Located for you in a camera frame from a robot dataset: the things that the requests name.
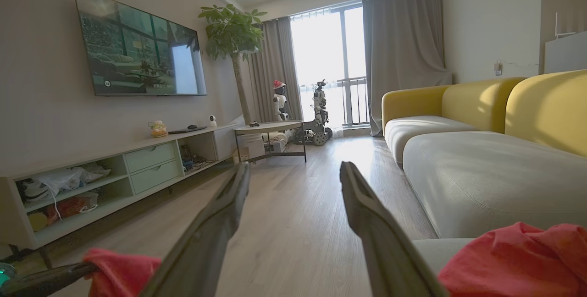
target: tv screen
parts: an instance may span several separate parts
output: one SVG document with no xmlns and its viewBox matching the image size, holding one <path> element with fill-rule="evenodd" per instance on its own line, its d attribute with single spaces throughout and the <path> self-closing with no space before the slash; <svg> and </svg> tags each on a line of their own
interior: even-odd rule
<svg viewBox="0 0 587 297">
<path fill-rule="evenodd" d="M 197 32 L 113 0 L 76 0 L 97 96 L 206 95 Z"/>
</svg>

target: sofa backrest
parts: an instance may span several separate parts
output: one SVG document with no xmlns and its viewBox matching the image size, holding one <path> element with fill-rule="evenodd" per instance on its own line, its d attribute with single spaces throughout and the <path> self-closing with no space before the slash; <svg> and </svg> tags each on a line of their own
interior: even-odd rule
<svg viewBox="0 0 587 297">
<path fill-rule="evenodd" d="M 442 116 L 482 131 L 503 133 L 509 93 L 522 80 L 499 78 L 453 85 L 444 92 Z"/>
<path fill-rule="evenodd" d="M 505 134 L 587 156 L 587 70 L 517 84 L 507 104 Z"/>
</svg>

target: metal railing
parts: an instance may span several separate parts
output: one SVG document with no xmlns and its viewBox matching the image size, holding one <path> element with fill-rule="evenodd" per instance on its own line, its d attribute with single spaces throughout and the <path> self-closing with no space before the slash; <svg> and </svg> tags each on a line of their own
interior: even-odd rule
<svg viewBox="0 0 587 297">
<path fill-rule="evenodd" d="M 314 109 L 306 103 L 308 99 L 313 97 L 314 88 L 314 84 L 300 86 L 304 120 L 314 119 Z M 327 111 L 331 126 L 350 128 L 369 124 L 366 77 L 327 82 L 323 90 L 327 97 Z"/>
</svg>

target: wooden floor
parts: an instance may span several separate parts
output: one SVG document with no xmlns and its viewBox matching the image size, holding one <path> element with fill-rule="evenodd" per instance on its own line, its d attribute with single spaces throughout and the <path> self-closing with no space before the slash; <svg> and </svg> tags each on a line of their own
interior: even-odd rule
<svg viewBox="0 0 587 297">
<path fill-rule="evenodd" d="M 231 239 L 216 295 L 369 296 L 360 239 L 346 220 L 341 161 L 354 162 L 411 239 L 436 238 L 383 139 L 333 139 L 301 157 L 273 157 L 252 169 L 241 225 Z M 78 262 L 89 248 L 165 257 L 226 178 L 216 168 L 176 184 L 48 246 L 54 265 Z M 21 274 L 43 270 L 38 253 L 16 264 Z M 78 280 L 55 296 L 81 296 Z"/>
</svg>

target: sofa seat cushion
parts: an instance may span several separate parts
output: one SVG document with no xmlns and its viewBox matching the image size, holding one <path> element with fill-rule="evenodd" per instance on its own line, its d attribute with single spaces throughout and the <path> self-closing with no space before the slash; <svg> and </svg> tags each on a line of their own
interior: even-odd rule
<svg viewBox="0 0 587 297">
<path fill-rule="evenodd" d="M 587 158 L 495 132 L 417 136 L 405 175 L 441 238 L 518 221 L 587 226 Z"/>
<path fill-rule="evenodd" d="M 398 163 L 409 139 L 421 134 L 438 132 L 476 131 L 477 128 L 439 116 L 413 116 L 390 120 L 385 124 L 385 141 Z"/>
<path fill-rule="evenodd" d="M 439 238 L 418 239 L 411 242 L 430 269 L 438 274 L 449 260 L 471 241 L 473 239 L 470 238 Z"/>
</svg>

